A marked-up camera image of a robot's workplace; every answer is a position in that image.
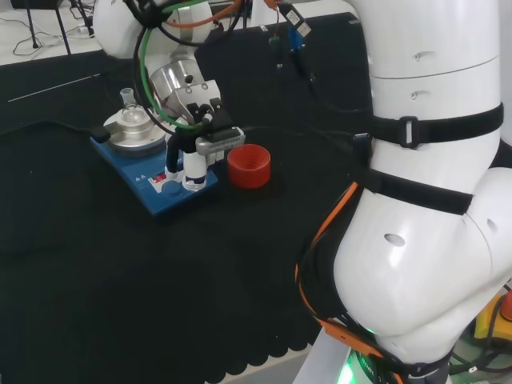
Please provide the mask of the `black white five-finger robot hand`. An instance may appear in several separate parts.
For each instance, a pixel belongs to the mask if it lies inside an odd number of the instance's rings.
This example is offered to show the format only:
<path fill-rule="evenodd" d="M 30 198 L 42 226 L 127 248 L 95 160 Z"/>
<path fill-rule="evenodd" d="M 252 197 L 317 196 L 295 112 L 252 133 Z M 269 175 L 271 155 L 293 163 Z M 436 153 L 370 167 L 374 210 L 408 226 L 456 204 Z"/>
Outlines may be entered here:
<path fill-rule="evenodd" d="M 209 167 L 224 159 L 225 152 L 245 143 L 246 135 L 237 126 L 210 130 L 204 126 L 185 129 L 169 125 L 166 142 L 166 173 L 172 180 L 193 192 L 205 188 L 209 182 Z"/>

